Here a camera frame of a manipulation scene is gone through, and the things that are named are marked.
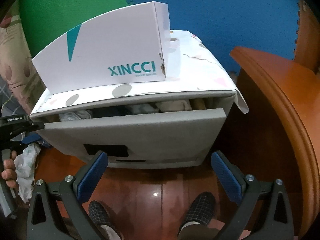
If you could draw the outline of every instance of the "gray handle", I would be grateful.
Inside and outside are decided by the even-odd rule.
[[[0,154],[0,173],[4,171],[2,153]],[[10,188],[0,175],[0,206],[2,207],[4,216],[7,218],[15,219],[17,217],[17,203],[15,202]]]

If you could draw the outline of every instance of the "silver bolt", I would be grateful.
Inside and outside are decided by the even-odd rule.
[[[278,184],[278,185],[282,185],[282,180],[281,179],[276,179],[276,184]]]
[[[253,181],[253,180],[254,180],[254,176],[251,175],[251,174],[247,174],[247,176],[245,176],[245,178],[246,178],[248,181]]]
[[[42,179],[38,179],[37,182],[36,182],[36,184],[37,184],[38,186],[40,186],[42,183],[43,183],[43,180],[42,180]]]
[[[65,180],[66,182],[70,182],[70,181],[72,181],[72,179],[73,179],[73,176],[72,176],[72,175],[68,175],[68,176],[65,177],[64,180]]]

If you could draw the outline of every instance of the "human hand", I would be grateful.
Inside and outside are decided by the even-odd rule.
[[[16,165],[14,165],[14,160],[17,157],[17,152],[12,151],[10,159],[4,160],[4,171],[1,173],[3,179],[6,180],[6,183],[9,188],[13,188],[16,191],[19,190],[19,184],[17,183],[17,173]]]

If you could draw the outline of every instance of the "foot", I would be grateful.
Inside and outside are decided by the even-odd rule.
[[[93,200],[90,202],[89,217],[96,226],[106,225],[112,228],[121,240],[123,239],[121,233],[116,229],[114,224],[111,223],[107,211],[98,201]]]
[[[190,205],[190,208],[185,216],[180,228],[180,233],[182,227],[188,222],[198,222],[201,225],[208,226],[211,219],[214,216],[214,206],[215,198],[210,192],[203,192]]]

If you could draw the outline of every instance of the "gray oval spot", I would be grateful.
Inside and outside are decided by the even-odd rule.
[[[77,99],[79,98],[78,94],[75,94],[71,96],[67,101],[66,101],[66,106],[71,106]]]
[[[207,49],[207,47],[206,47],[206,46],[204,46],[202,43],[201,43],[201,44],[199,44],[199,46],[200,46],[200,47],[203,47],[203,48],[205,48],[205,49]]]
[[[129,84],[122,84],[118,87],[116,87],[113,91],[112,91],[112,95],[117,98],[117,97],[123,97],[126,94],[128,94],[132,89],[132,85]]]

